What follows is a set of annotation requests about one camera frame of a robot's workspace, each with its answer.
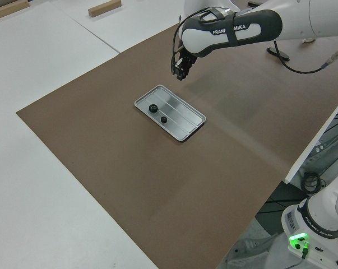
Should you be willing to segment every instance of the black round object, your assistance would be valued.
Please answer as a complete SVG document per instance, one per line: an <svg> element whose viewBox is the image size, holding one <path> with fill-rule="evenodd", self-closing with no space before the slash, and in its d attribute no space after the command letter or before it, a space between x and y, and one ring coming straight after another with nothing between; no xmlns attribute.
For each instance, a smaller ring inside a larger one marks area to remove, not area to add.
<svg viewBox="0 0 338 269"><path fill-rule="evenodd" d="M149 105L149 111L152 112L152 113L156 113L158 112L159 108L157 105L155 104L152 104L152 105Z"/></svg>

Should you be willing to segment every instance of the silver rectangular tray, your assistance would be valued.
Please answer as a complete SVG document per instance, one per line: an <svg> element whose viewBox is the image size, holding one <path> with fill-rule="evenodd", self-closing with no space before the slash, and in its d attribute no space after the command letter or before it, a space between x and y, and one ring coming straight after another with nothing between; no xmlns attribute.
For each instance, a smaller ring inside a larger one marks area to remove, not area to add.
<svg viewBox="0 0 338 269"><path fill-rule="evenodd" d="M150 105L157 112L150 112ZM205 122L206 117L163 85L158 85L135 101L134 105L178 141L185 141Z"/></svg>

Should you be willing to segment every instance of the brown paper sheet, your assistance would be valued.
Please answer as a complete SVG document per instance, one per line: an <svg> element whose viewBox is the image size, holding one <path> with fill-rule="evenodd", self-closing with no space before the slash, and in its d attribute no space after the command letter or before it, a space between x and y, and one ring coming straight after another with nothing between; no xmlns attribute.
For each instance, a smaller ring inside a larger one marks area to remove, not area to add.
<svg viewBox="0 0 338 269"><path fill-rule="evenodd" d="M180 82L170 74L173 32L18 115L160 269L213 269L338 105L338 62L293 74L266 53L271 43L255 44L198 59ZM316 56L292 65L314 68L338 46L316 42L284 43ZM185 143L133 105L158 84L207 116Z"/></svg>

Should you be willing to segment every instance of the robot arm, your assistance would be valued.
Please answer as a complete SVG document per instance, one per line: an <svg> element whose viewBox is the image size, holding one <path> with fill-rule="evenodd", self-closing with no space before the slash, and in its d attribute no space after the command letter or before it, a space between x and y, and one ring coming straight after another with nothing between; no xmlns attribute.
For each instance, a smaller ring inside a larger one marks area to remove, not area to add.
<svg viewBox="0 0 338 269"><path fill-rule="evenodd" d="M188 16L205 6L209 8ZM188 17L180 30L180 59L172 62L180 80L197 57L215 49L338 35L338 0L268 0L240 12L229 0L186 0L184 10Z"/></svg>

